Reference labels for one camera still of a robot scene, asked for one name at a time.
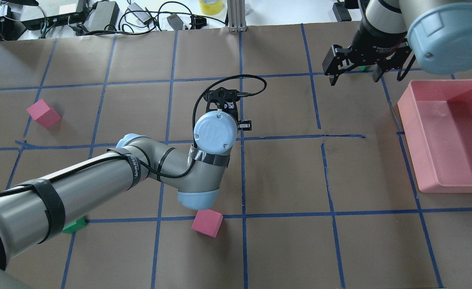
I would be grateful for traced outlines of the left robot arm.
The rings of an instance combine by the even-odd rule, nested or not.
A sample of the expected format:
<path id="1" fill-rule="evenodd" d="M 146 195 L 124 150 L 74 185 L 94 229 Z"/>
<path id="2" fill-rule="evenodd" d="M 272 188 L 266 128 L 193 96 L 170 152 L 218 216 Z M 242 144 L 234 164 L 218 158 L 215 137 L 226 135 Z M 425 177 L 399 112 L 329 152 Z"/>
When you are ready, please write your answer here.
<path id="1" fill-rule="evenodd" d="M 6 273 L 10 259 L 146 179 L 177 188 L 186 208 L 211 208 L 240 130 L 251 130 L 251 121 L 222 104 L 193 121 L 188 153 L 127 134 L 100 156 L 0 192 L 0 289 L 28 288 Z"/>

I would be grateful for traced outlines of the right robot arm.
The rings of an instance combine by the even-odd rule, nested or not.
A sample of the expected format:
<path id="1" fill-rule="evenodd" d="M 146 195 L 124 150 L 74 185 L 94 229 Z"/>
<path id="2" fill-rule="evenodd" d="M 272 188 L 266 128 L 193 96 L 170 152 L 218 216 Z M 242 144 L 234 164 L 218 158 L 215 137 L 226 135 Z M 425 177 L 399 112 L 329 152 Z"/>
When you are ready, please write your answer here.
<path id="1" fill-rule="evenodd" d="M 334 86 L 361 66 L 375 66 L 372 78 L 397 70 L 402 81 L 414 62 L 430 74 L 472 69 L 472 0 L 345 0 L 362 15 L 352 43 L 332 45 L 323 63 Z"/>

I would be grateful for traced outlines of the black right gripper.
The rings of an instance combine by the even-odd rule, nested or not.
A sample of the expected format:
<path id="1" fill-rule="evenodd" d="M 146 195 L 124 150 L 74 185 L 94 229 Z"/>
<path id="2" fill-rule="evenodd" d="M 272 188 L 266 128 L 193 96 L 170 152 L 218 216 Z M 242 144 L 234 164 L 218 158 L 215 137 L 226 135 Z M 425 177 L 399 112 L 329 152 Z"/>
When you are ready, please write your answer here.
<path id="1" fill-rule="evenodd" d="M 401 70 L 412 53 L 405 37 L 406 33 L 390 34 L 358 28 L 352 43 L 347 48 L 334 44 L 322 62 L 324 75 L 335 86 L 338 78 L 362 65 L 375 66 L 374 82 L 381 80 L 384 73 Z"/>

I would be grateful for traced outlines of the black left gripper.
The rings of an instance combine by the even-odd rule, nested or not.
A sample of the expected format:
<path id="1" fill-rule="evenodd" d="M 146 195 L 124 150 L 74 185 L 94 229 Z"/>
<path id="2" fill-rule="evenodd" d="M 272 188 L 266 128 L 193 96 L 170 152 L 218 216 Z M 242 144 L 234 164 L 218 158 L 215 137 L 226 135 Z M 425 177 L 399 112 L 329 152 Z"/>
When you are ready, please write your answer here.
<path id="1" fill-rule="evenodd" d="M 251 120 L 241 120 L 237 103 L 234 101 L 225 101 L 223 106 L 221 103 L 214 101 L 205 105 L 205 111 L 222 111 L 229 114 L 236 122 L 238 130 L 252 130 Z"/>

